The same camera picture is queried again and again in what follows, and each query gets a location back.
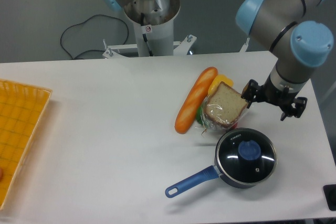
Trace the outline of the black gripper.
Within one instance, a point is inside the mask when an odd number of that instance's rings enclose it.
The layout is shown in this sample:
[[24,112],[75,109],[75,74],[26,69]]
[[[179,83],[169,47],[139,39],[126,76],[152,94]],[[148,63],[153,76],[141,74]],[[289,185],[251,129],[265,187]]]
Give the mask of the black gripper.
[[266,82],[261,86],[257,81],[250,79],[243,88],[241,98],[247,102],[249,109],[254,102],[266,102],[278,106],[282,110],[281,121],[285,118],[300,118],[306,109],[308,99],[297,97],[297,92],[290,92],[289,86],[284,86],[282,90],[276,88],[272,82]]

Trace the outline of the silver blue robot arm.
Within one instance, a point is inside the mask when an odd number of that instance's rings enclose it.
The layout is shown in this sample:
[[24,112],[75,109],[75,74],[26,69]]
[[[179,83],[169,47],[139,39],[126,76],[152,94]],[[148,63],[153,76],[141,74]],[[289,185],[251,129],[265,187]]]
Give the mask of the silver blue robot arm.
[[[182,52],[173,45],[173,20],[179,0],[104,0],[123,10],[133,22],[139,56]],[[307,99],[298,93],[316,68],[326,61],[334,38],[328,27],[301,22],[308,10],[324,0],[245,0],[236,14],[237,26],[277,57],[265,84],[250,80],[242,97],[248,103],[267,102],[282,110],[282,118],[301,117]]]

